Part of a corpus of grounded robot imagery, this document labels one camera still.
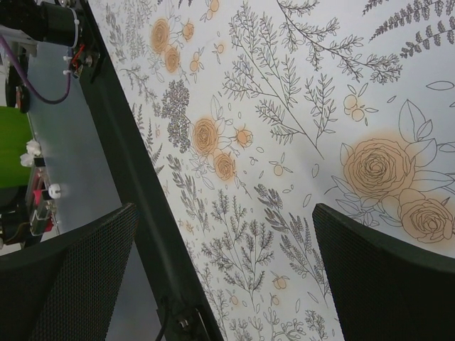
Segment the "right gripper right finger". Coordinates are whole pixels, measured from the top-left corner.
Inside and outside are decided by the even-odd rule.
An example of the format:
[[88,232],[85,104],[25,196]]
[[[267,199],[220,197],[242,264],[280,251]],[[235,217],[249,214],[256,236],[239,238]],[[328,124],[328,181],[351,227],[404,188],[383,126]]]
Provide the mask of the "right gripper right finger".
[[319,203],[312,219],[345,340],[453,340],[454,259]]

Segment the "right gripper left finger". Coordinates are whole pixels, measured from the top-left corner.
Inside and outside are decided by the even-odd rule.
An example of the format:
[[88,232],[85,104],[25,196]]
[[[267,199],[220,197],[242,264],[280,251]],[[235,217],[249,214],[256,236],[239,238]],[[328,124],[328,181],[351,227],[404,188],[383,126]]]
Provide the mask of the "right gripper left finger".
[[128,203],[1,256],[1,339],[104,340],[138,220]]

